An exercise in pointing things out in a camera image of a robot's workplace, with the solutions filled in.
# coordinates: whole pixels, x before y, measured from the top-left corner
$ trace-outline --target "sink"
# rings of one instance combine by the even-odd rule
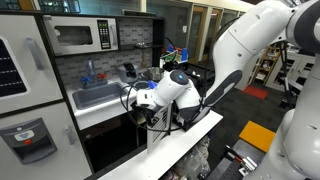
[[[77,109],[83,110],[102,103],[106,103],[121,96],[128,94],[127,90],[123,90],[120,83],[111,83],[99,87],[94,87],[86,90],[77,91],[72,94],[73,100]]]

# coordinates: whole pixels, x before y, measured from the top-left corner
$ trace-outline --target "refrigerator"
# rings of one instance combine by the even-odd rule
[[[36,14],[0,12],[1,180],[91,175],[50,63],[42,24]]]

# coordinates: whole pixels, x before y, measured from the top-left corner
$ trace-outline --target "ice dispenser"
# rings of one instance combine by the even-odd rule
[[[22,164],[42,160],[57,151],[42,118],[2,128],[0,135]]]

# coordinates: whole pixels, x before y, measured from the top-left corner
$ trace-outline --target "toy kitchen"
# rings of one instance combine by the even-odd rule
[[[165,135],[149,140],[120,100],[159,66],[164,19],[2,11],[0,24],[1,179],[85,179]]]

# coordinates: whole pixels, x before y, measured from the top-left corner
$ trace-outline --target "kitchen counter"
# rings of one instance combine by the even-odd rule
[[[183,130],[171,132],[170,136],[166,136],[159,142],[152,153],[148,154],[147,150],[144,150],[107,174],[100,177],[93,175],[87,179],[159,179],[221,119],[221,115],[210,111],[201,121],[191,127],[187,132]]]
[[[113,76],[111,78],[108,78],[108,84],[115,83],[115,82],[120,83],[122,86],[128,85],[127,83],[121,82],[118,76]],[[66,88],[67,95],[71,103],[73,113],[77,119],[77,123],[80,130],[83,130],[85,128],[88,128],[100,122],[106,121],[108,119],[111,119],[113,117],[116,117],[126,112],[119,98],[106,103],[96,105],[94,107],[79,110],[76,107],[72,94],[80,90],[83,90],[83,89],[80,87]],[[129,105],[132,102],[134,102],[136,94],[137,92],[134,89],[132,89],[129,96]],[[122,97],[122,98],[123,98],[123,102],[126,103],[126,97]]]

